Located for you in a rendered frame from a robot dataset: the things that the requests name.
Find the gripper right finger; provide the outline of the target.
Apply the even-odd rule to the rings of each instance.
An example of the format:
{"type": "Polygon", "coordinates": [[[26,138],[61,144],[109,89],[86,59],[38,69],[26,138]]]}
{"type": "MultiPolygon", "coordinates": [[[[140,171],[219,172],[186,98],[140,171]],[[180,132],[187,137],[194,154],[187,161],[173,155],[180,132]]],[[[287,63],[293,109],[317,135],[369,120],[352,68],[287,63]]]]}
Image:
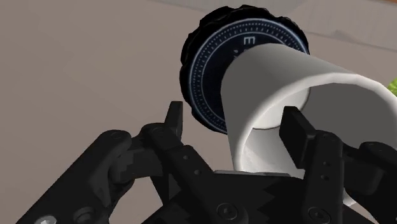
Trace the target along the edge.
{"type": "Polygon", "coordinates": [[[282,112],[281,138],[295,166],[304,169],[303,224],[367,224],[345,206],[347,192],[379,224],[397,224],[397,150],[376,141],[359,148],[315,129],[294,106],[282,112]]]}

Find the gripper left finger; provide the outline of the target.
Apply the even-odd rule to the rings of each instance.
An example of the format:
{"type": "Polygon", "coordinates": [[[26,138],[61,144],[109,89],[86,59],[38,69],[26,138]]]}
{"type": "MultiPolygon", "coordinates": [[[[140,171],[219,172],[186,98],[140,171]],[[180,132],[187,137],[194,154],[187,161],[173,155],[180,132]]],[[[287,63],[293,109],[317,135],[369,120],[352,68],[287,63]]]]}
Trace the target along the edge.
{"type": "Polygon", "coordinates": [[[245,224],[245,210],[228,176],[216,174],[181,142],[183,104],[165,121],[131,136],[103,132],[16,224],[109,224],[134,181],[149,177],[162,206],[143,224],[245,224]]]}

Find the white cup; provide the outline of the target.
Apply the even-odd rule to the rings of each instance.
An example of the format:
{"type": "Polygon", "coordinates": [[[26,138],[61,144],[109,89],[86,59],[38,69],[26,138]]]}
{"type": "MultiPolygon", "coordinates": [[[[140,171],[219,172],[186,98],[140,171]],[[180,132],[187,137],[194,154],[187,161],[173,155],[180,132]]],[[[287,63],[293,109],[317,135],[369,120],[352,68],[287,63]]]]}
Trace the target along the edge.
{"type": "Polygon", "coordinates": [[[285,106],[349,146],[365,141],[397,149],[397,96],[381,83],[281,44],[240,54],[221,82],[233,167],[303,178],[279,137],[285,106]]]}

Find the black round compass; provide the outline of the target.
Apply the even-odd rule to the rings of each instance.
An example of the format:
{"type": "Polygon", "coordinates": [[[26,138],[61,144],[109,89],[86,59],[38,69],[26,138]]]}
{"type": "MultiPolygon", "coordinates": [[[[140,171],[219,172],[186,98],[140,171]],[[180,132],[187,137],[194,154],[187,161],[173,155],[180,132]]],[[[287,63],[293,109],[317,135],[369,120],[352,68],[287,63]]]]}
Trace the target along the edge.
{"type": "Polygon", "coordinates": [[[198,122],[212,131],[227,133],[220,94],[224,73],[241,53],[267,43],[309,53],[301,28],[266,8],[223,6],[200,20],[183,45],[179,72],[183,98],[198,122]]]}

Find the green object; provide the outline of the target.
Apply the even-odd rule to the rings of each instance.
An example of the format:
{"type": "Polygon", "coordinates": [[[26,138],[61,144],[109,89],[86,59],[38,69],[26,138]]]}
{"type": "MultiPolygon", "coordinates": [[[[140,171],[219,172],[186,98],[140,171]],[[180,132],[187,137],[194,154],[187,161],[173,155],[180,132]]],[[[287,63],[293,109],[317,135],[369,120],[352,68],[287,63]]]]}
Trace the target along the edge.
{"type": "Polygon", "coordinates": [[[388,86],[387,89],[393,93],[395,96],[397,96],[397,78],[395,78],[393,81],[391,81],[388,86]]]}

